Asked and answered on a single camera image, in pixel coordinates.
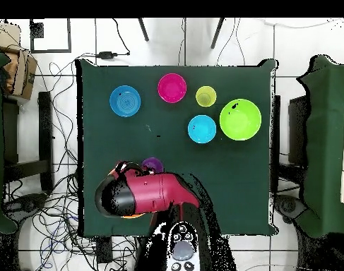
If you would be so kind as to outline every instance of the cardboard box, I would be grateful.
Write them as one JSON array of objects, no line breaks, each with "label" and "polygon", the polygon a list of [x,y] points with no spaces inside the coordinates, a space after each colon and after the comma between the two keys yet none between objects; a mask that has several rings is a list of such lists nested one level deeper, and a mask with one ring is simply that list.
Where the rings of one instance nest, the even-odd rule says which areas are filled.
[{"label": "cardboard box", "polygon": [[36,68],[37,61],[28,52],[20,51],[15,78],[15,89],[12,95],[8,95],[10,99],[24,103],[24,100],[31,98]]},{"label": "cardboard box", "polygon": [[0,52],[8,55],[12,64],[15,63],[15,54],[18,57],[13,89],[12,91],[5,90],[5,93],[7,97],[18,100],[22,104],[31,98],[37,62],[31,57],[28,50],[21,49],[19,44],[20,28],[17,25],[0,23]]},{"label": "cardboard box", "polygon": [[0,51],[20,50],[20,28],[17,25],[0,23]]}]

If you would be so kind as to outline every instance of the yellow bowl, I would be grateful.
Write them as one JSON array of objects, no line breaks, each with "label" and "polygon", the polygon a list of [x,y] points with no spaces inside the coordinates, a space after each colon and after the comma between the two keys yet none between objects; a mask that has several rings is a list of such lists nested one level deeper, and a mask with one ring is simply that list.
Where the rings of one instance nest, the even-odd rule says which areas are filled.
[{"label": "yellow bowl", "polygon": [[217,94],[211,86],[202,86],[197,90],[196,99],[200,106],[209,107],[217,100]]}]

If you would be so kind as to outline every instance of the bowl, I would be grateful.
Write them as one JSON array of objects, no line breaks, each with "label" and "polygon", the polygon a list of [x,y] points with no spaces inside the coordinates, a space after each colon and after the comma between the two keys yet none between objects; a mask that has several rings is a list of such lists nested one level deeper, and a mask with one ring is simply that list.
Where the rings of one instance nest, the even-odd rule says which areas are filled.
[{"label": "bowl", "polygon": [[211,86],[202,86],[197,90],[196,100],[197,103],[202,107],[209,107],[215,103],[217,94]]},{"label": "bowl", "polygon": [[115,88],[109,99],[112,111],[123,117],[133,116],[141,107],[141,96],[128,85]]},{"label": "bowl", "polygon": [[168,103],[177,103],[186,94],[186,81],[176,73],[168,73],[159,80],[158,94]]},{"label": "bowl", "polygon": [[236,99],[224,106],[220,113],[220,128],[233,140],[252,138],[261,127],[261,112],[251,101]]},{"label": "bowl", "polygon": [[209,143],[215,136],[217,127],[207,115],[195,116],[188,125],[189,137],[195,143]]}]

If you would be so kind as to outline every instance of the power adapter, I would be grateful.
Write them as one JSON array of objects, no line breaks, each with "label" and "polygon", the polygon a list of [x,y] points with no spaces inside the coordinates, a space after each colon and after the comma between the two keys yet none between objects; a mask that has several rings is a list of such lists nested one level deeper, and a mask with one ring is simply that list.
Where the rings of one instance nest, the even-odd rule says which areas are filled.
[{"label": "power adapter", "polygon": [[119,56],[119,55],[130,55],[130,52],[126,54],[118,54],[118,53],[113,53],[110,51],[104,51],[104,52],[99,52],[99,54],[97,54],[95,57],[100,58],[100,59],[113,59],[114,57]]}]

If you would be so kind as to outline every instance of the lime green bowl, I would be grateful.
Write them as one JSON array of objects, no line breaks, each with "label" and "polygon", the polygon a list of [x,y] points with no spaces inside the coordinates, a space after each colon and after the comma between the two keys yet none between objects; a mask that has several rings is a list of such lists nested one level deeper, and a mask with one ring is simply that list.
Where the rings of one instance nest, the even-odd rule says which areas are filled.
[{"label": "lime green bowl", "polygon": [[229,102],[220,113],[220,128],[233,140],[247,140],[261,127],[261,112],[249,100],[236,99]]}]

